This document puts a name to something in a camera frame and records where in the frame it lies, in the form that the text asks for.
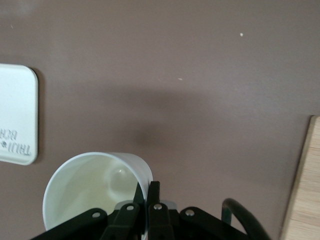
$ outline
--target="wooden board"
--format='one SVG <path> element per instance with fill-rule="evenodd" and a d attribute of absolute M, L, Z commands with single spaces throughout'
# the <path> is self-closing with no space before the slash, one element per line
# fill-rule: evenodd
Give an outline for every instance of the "wooden board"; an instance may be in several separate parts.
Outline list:
<path fill-rule="evenodd" d="M 297 169 L 282 240 L 320 240 L 320 117 L 313 116 Z"/>

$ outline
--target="white cup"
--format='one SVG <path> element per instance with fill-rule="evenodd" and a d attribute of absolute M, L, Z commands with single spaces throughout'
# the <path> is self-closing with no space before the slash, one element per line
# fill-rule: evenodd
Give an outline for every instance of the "white cup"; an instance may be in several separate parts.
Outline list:
<path fill-rule="evenodd" d="M 137 183 L 147 200 L 153 180 L 148 164 L 130 153 L 87 152 L 62 164 L 43 197 L 43 221 L 50 230 L 92 208 L 110 215 L 117 203 L 133 200 Z"/>

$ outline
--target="silver screw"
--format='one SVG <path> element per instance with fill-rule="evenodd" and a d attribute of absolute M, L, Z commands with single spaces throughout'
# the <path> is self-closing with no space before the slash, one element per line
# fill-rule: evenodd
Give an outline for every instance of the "silver screw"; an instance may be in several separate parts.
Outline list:
<path fill-rule="evenodd" d="M 195 215 L 195 212 L 191 209 L 188 209 L 187 211 L 185 211 L 185 215 L 187 215 L 188 217 L 192 217 Z"/>
<path fill-rule="evenodd" d="M 135 208 L 135 207 L 132 206 L 132 205 L 129 205 L 129 206 L 126 207 L 126 209 L 127 209 L 128 211 L 131 211 L 131 210 L 133 210 L 134 208 Z"/>
<path fill-rule="evenodd" d="M 94 219 L 96 219 L 96 218 L 100 217 L 100 215 L 101 215 L 101 213 L 97 211 L 97 212 L 95 212 L 94 214 L 92 214 L 92 217 L 93 217 Z"/>
<path fill-rule="evenodd" d="M 154 209 L 154 210 L 161 210 L 161 209 L 162 209 L 162 205 L 159 204 L 159 203 L 157 203 L 157 204 L 155 204 L 155 205 L 153 206 L 153 209 Z"/>

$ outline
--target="white plastic cup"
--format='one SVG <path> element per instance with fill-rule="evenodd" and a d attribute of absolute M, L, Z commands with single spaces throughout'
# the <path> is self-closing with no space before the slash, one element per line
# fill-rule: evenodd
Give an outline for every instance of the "white plastic cup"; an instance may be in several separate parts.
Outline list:
<path fill-rule="evenodd" d="M 152 180 L 148 164 L 136 155 L 115 152 L 77 155 L 55 171 L 45 189 L 42 205 L 45 229 L 92 208 L 101 208 L 110 215 L 117 203 L 133 200 L 137 183 L 147 200 Z"/>

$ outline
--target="white container lid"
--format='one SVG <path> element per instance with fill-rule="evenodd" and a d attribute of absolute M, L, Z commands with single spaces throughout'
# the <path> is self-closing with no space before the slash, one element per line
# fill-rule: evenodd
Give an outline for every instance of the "white container lid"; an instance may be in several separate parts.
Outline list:
<path fill-rule="evenodd" d="M 29 165 L 37 155 L 37 76 L 26 66 L 0 64 L 0 161 Z"/>

